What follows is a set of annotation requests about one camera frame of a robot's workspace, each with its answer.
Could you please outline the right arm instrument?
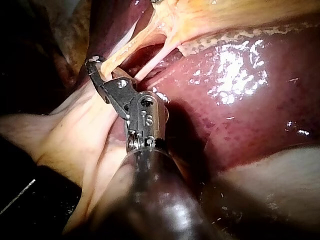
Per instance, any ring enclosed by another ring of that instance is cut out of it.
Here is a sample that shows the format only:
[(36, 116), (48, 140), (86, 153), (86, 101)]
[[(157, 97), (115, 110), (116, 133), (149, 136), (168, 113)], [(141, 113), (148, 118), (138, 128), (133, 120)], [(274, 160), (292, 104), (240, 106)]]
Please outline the right arm instrument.
[(126, 151), (156, 148), (167, 151), (166, 123), (169, 119), (164, 101), (154, 92), (142, 91), (129, 104)]

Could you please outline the right arm instrument jaw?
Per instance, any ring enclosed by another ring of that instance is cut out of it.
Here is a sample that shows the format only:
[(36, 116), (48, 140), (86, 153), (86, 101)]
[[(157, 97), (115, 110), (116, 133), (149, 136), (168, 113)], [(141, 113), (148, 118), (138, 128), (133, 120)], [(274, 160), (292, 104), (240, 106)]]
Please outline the right arm instrument jaw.
[(123, 69), (115, 69), (102, 83), (103, 99), (107, 104), (111, 102), (127, 104), (134, 95), (137, 81)]
[[(103, 89), (101, 88), (102, 83), (104, 80), (101, 77), (101, 74), (98, 70), (98, 67), (105, 61), (105, 58), (102, 56), (92, 56), (90, 58), (87, 58), (85, 60), (85, 66), (88, 72), (88, 75), (100, 95), (100, 97), (103, 99)], [(112, 101), (111, 104), (116, 111), (116, 113), (122, 118), (122, 119), (129, 119), (130, 113), (129, 113), (129, 103), (117, 103), (115, 101)]]

